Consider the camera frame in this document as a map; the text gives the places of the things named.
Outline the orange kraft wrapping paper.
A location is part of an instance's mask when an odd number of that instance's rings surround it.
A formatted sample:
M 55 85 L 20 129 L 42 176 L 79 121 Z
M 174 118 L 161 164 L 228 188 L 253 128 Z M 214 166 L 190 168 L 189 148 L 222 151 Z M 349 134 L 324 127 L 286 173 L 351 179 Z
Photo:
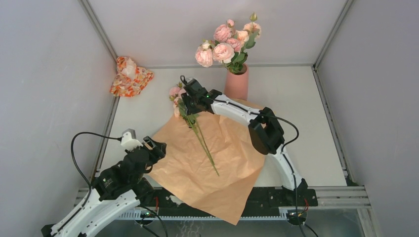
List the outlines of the orange kraft wrapping paper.
M 251 144 L 248 128 L 224 116 L 200 113 L 197 121 L 206 148 L 187 123 L 173 115 L 165 99 L 157 110 L 166 124 L 153 136 L 167 145 L 166 156 L 149 178 L 183 203 L 236 225 L 264 166 L 265 157 Z

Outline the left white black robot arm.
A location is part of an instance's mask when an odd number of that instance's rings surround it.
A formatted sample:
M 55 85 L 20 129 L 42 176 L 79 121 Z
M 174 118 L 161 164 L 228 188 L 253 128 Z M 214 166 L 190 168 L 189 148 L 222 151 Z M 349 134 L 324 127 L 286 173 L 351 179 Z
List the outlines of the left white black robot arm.
M 166 156 L 167 144 L 144 137 L 121 138 L 126 155 L 94 179 L 88 193 L 56 224 L 41 229 L 44 237 L 93 237 L 121 214 L 154 201 L 154 188 L 144 178 Z

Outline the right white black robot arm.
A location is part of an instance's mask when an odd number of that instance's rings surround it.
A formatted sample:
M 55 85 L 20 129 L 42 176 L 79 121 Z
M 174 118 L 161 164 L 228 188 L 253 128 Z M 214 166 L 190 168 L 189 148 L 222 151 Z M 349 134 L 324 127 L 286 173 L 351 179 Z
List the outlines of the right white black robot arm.
M 218 90 L 207 91 L 195 78 L 180 76 L 183 89 L 180 94 L 184 106 L 183 115 L 190 117 L 201 112 L 227 117 L 246 126 L 253 147 L 261 154 L 273 158 L 282 175 L 282 187 L 286 189 L 286 201 L 299 205 L 305 199 L 308 185 L 297 172 L 285 149 L 282 118 L 265 107 L 262 110 L 245 106 Z

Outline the pink flower stem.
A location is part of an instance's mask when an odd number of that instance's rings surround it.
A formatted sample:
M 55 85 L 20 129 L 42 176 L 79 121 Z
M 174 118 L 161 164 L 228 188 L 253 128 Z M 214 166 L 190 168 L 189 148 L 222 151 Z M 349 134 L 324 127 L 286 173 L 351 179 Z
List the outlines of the pink flower stem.
M 198 123 L 198 115 L 196 115 L 196 114 L 187 115 L 186 105 L 183 102 L 183 100 L 180 98 L 180 96 L 177 96 L 176 98 L 173 99 L 173 107 L 174 107 L 175 117 L 176 118 L 182 118 L 186 122 L 188 127 L 193 130 L 193 132 L 195 133 L 201 147 L 203 148 L 206 156 L 208 157 L 212 167 L 214 168 L 214 170 L 216 172 L 218 172 L 217 168 L 215 167 L 215 163 L 214 163 L 214 160 L 212 158 L 212 155 L 210 154 L 207 143 L 204 139 L 204 135 L 202 133 L 200 125 Z
M 181 86 L 182 86 L 182 83 L 180 82 L 176 86 L 172 87 L 169 90 L 169 99 L 170 99 L 170 101 L 173 101 L 173 99 L 176 98 L 177 96 L 180 96 L 180 98 L 182 99 L 182 95 L 183 94 L 186 94 L 186 90 L 183 87 L 181 87 Z
M 230 63 L 227 64 L 227 69 L 229 72 L 235 75 L 244 74 L 245 62 L 248 59 L 247 49 L 251 49 L 255 46 L 256 40 L 260 38 L 261 35 L 261 26 L 256 22 L 258 19 L 257 14 L 253 12 L 249 20 L 250 22 L 243 26 L 242 30 L 236 30 L 235 22 L 231 19 L 227 20 L 227 26 L 232 32 L 232 39 L 238 40 L 239 44 L 233 46 L 237 49 L 240 47 L 239 51 L 235 53 Z
M 231 62 L 235 53 L 240 49 L 240 47 L 233 48 L 235 43 L 238 45 L 238 40 L 232 39 L 231 30 L 227 24 L 222 24 L 216 28 L 213 40 L 205 40 L 198 46 L 195 52 L 195 60 L 205 68 L 211 67 L 214 62 L 218 62 L 227 69 L 227 64 Z

